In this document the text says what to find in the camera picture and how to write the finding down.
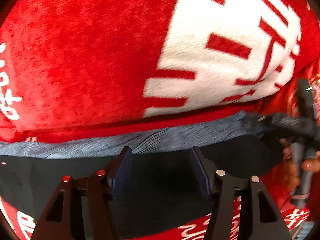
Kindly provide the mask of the operator right hand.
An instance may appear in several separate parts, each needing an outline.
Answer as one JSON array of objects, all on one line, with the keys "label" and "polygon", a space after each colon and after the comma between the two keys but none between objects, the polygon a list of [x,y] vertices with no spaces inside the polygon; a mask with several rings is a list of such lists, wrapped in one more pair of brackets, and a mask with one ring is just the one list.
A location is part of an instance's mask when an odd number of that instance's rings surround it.
[{"label": "operator right hand", "polygon": [[312,172],[312,182],[310,187],[311,198],[319,197],[319,151],[316,153],[316,157],[309,160],[303,161],[301,164],[297,165],[292,160],[292,148],[286,139],[280,139],[280,143],[284,146],[283,149],[283,161],[282,174],[283,174],[283,184],[285,189],[289,192],[293,192],[301,184],[301,179],[299,178],[300,170],[306,172]]}]

